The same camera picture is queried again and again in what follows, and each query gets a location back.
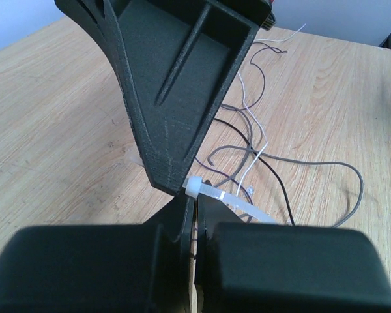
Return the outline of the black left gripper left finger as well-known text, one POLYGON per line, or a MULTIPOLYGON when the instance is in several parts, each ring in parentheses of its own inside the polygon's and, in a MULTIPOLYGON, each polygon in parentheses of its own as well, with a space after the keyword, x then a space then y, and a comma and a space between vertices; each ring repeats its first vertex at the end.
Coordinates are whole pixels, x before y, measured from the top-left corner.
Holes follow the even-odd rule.
POLYGON ((141 224, 31 226, 0 253, 0 312, 189 312, 195 201, 141 224))

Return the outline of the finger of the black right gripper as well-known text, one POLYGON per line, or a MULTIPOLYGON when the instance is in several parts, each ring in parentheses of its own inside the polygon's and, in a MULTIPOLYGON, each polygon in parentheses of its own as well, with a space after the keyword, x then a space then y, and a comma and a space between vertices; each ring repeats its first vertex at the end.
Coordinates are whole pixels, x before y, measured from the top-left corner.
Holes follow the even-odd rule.
POLYGON ((269 1, 57 1, 107 57, 151 185, 179 193, 269 1))

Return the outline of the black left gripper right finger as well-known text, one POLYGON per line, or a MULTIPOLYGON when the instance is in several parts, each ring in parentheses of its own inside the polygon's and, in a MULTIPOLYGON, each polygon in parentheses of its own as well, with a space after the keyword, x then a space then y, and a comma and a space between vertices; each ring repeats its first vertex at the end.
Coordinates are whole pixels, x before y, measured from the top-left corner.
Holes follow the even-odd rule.
POLYGON ((264 224, 200 194, 203 312, 391 312, 372 242, 342 228, 264 224))

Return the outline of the white zip tie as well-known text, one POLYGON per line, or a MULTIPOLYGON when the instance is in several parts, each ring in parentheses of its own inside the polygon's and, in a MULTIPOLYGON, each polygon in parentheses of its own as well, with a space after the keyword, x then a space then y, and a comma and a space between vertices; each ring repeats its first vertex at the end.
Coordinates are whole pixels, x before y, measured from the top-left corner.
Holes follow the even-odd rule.
POLYGON ((200 194, 208 196, 215 200, 219 200, 226 205, 230 205, 235 209, 243 211, 264 224, 276 224, 276 221, 264 213, 256 206, 245 202, 244 200, 224 191, 219 188, 210 186, 202 181, 201 177, 187 177, 184 180, 183 187, 185 194, 196 199, 200 194))

